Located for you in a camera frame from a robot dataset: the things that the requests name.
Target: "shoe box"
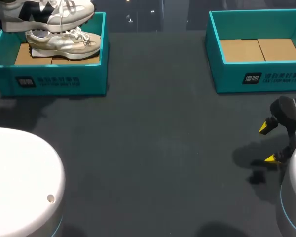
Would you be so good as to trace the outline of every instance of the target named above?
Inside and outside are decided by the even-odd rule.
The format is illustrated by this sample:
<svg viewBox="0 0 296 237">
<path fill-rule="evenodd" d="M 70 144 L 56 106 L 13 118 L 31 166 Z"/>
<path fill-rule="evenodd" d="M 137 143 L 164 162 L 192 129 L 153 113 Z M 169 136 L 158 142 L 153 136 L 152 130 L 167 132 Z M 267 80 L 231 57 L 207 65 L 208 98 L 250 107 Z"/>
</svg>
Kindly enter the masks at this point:
<svg viewBox="0 0 296 237">
<path fill-rule="evenodd" d="M 24 33 L 1 31 L 1 95 L 105 95 L 109 57 L 106 14 L 96 12 L 81 28 L 101 35 L 99 56 L 80 61 L 32 58 Z"/>
<path fill-rule="evenodd" d="M 217 93 L 296 91 L 296 9 L 211 11 L 205 46 Z"/>
</svg>

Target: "shoelace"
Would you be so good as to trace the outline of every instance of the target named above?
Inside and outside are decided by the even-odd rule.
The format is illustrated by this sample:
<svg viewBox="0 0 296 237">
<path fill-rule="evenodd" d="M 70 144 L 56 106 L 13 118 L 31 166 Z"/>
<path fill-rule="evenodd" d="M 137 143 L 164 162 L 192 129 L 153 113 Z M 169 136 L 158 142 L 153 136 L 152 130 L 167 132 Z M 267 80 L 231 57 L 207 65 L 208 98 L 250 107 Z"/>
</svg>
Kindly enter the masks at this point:
<svg viewBox="0 0 296 237">
<path fill-rule="evenodd" d="M 90 36 L 86 32 L 83 32 L 80 27 L 76 27 L 70 31 L 66 31 L 64 35 L 74 36 L 76 39 L 82 39 L 85 45 L 90 43 Z"/>
</svg>

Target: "white robot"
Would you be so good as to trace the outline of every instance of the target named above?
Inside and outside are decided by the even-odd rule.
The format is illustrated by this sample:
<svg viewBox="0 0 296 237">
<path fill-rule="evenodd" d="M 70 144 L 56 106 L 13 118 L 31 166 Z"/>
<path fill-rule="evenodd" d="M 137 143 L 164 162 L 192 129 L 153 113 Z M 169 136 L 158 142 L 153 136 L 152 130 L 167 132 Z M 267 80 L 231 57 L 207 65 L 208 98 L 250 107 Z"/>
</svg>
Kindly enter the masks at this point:
<svg viewBox="0 0 296 237">
<path fill-rule="evenodd" d="M 277 224 L 283 237 L 296 237 L 296 149 L 290 159 L 276 204 Z"/>
<path fill-rule="evenodd" d="M 59 237 L 65 172 L 43 139 L 0 128 L 0 237 Z"/>
<path fill-rule="evenodd" d="M 287 165 L 276 206 L 277 224 L 283 237 L 296 237 L 296 98 L 281 96 L 270 110 L 272 116 L 265 120 L 259 133 L 266 135 L 280 124 L 289 137 L 287 147 L 265 160 Z"/>
</svg>

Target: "white sneaker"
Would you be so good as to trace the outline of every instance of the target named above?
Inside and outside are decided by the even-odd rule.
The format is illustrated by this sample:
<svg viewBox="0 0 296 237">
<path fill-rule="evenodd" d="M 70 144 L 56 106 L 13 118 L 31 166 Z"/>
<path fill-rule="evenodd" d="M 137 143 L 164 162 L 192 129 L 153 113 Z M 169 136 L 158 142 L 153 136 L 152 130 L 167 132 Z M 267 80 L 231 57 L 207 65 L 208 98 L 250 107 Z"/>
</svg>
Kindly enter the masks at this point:
<svg viewBox="0 0 296 237">
<path fill-rule="evenodd" d="M 82 25 L 96 10 L 93 0 L 0 0 L 2 30 L 63 32 Z"/>
<path fill-rule="evenodd" d="M 28 31 L 25 36 L 34 58 L 65 57 L 70 60 L 81 60 L 95 56 L 101 46 L 99 35 L 83 32 L 79 27 L 59 34 L 34 34 L 33 31 Z"/>
</svg>

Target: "shoe sole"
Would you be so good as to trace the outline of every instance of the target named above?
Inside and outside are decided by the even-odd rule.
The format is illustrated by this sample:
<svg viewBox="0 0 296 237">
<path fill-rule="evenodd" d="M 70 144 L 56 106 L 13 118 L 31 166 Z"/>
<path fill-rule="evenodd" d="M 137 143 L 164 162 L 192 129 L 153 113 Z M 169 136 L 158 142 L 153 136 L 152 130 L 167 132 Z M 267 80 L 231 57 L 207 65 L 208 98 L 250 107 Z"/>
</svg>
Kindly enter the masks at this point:
<svg viewBox="0 0 296 237">
<path fill-rule="evenodd" d="M 4 32 L 24 32 L 30 30 L 46 30 L 52 33 L 59 33 L 64 31 L 69 31 L 71 29 L 76 28 L 77 26 L 81 26 L 86 23 L 90 18 L 92 18 L 94 13 L 91 15 L 78 20 L 76 22 L 67 23 L 63 25 L 49 25 L 42 22 L 36 21 L 23 21 L 23 22 L 1 22 L 1 28 Z"/>
<path fill-rule="evenodd" d="M 29 47 L 29 50 L 32 58 L 59 58 L 60 57 L 60 58 L 69 59 L 71 61 L 93 58 L 100 53 L 100 49 L 93 52 L 89 52 L 89 53 L 83 53 L 83 54 L 72 54 L 72 53 L 66 53 L 66 52 L 61 52 L 57 50 L 35 49 L 32 47 Z"/>
</svg>

